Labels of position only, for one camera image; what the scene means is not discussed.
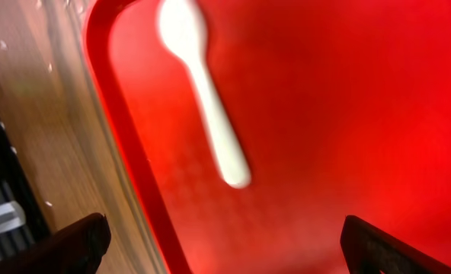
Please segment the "white plastic spoon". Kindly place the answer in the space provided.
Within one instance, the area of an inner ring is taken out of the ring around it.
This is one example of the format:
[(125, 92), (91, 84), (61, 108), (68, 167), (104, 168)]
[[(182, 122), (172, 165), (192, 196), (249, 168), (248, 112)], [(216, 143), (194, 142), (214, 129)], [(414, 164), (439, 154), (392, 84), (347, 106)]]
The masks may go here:
[(206, 64), (208, 32), (199, 5), (191, 0), (161, 1), (157, 29), (163, 45), (181, 61), (194, 86), (208, 145), (221, 179), (235, 189), (247, 187), (251, 172)]

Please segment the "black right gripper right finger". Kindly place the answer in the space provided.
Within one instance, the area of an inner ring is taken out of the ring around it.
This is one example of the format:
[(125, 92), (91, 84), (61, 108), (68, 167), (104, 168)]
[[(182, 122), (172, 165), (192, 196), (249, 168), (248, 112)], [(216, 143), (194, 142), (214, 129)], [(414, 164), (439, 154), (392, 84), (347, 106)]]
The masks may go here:
[(345, 218), (340, 243), (351, 274), (451, 274), (451, 267), (355, 215)]

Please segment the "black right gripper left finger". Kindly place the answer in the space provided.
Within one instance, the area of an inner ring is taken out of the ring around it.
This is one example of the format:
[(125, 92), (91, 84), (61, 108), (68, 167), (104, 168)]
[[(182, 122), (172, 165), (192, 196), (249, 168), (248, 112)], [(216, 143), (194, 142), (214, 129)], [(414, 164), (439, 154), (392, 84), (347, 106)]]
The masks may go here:
[(110, 226), (92, 213), (13, 257), (0, 261), (0, 274), (96, 273), (111, 242)]

